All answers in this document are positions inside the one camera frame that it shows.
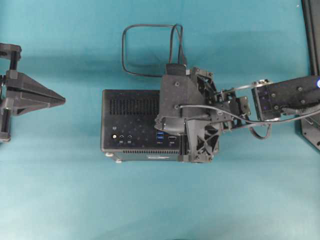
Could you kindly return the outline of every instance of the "teal tablecloth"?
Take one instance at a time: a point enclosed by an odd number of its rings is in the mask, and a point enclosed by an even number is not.
[[[279,82],[309,74],[299,0],[1,0],[0,12],[0,42],[23,48],[18,70],[67,99],[14,118],[0,145],[1,240],[320,239],[320,153],[293,123],[266,141],[227,133],[211,164],[100,152],[102,90],[160,87],[122,71],[126,26],[183,24],[189,67],[219,89]],[[168,29],[127,40],[131,68],[163,72]]]

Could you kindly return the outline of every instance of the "black cable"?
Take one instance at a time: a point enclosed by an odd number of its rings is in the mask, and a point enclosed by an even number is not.
[[[257,139],[259,139],[259,140],[265,140],[265,139],[269,138],[270,135],[271,135],[272,124],[269,124],[269,125],[268,125],[268,127],[267,127],[267,129],[266,129],[266,134],[265,134],[265,136],[260,136],[252,126],[249,127],[249,131],[250,131],[250,133],[251,133],[255,138],[257,138]]]
[[[126,68],[125,64],[125,39],[126,39],[126,33],[129,29],[135,28],[135,27],[159,27],[159,28],[172,28],[171,29],[171,35],[170,35],[170,50],[169,50],[169,62],[172,60],[172,52],[173,52],[173,35],[174,31],[176,30],[179,38],[179,52],[178,52],[178,62],[180,62],[180,56],[182,56],[183,62],[186,62],[186,58],[184,56],[182,41],[183,41],[183,27],[180,24],[134,24],[126,27],[122,33],[122,50],[121,50],[121,63],[123,70],[131,75],[135,76],[141,76],[141,77],[151,77],[151,78],[162,78],[162,75],[156,75],[156,74],[145,74],[145,73],[139,73],[139,72],[133,72],[129,71]]]
[[[260,124],[261,126],[267,126],[267,125],[270,125],[270,124],[281,124],[281,123],[290,123],[292,121],[297,121],[297,120],[301,120],[301,119],[305,119],[305,118],[308,118],[308,117],[311,117],[313,115],[317,115],[317,114],[320,114],[320,110],[317,110],[317,111],[314,111],[314,112],[311,112],[311,113],[308,113],[308,114],[305,114],[305,115],[302,115],[302,116],[297,116],[297,117],[293,117],[293,118],[290,118],[290,119],[285,119],[285,120],[277,120],[277,121],[254,121],[254,120],[249,120],[249,119],[245,119],[243,117],[240,117],[240,116],[237,116],[231,112],[228,112],[226,110],[222,110],[218,107],[215,107],[215,106],[208,106],[208,105],[190,105],[190,104],[186,104],[186,105],[180,105],[179,106],[181,109],[182,108],[202,108],[202,109],[212,109],[212,110],[216,110],[216,111],[220,111],[222,113],[225,113],[225,114],[228,114],[236,119],[239,119],[239,120],[242,120],[242,121],[245,121],[246,123],[250,123],[250,124]]]
[[[174,33],[175,30],[177,30],[178,38],[179,38],[179,49],[178,49],[178,64],[180,64],[180,56],[182,56],[183,64],[187,65],[185,55],[184,55],[184,49],[182,46],[182,40],[183,40],[183,34],[184,34],[184,27],[181,24],[175,24],[171,29],[170,34],[170,55],[169,55],[169,64],[172,62],[172,53],[173,53],[173,41],[174,41]]]

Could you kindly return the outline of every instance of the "usb port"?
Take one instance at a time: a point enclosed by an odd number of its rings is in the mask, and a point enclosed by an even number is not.
[[[157,131],[156,132],[156,139],[159,141],[163,141],[164,140],[164,132],[163,131]]]
[[[177,139],[176,136],[168,136],[169,141],[175,141]]]

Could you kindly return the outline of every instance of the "ventilation grille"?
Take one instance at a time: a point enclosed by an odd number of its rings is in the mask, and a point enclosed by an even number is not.
[[[158,115],[159,100],[144,99],[110,99],[110,115]]]
[[[179,150],[123,150],[125,154],[178,154]]]

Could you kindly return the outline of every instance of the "blue usb port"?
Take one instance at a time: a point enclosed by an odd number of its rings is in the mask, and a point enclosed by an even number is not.
[[[164,134],[165,134],[165,133],[164,133],[163,131],[157,131],[157,132],[156,132],[156,139],[159,140],[159,141],[163,141],[164,138],[165,138],[165,137],[164,137]]]

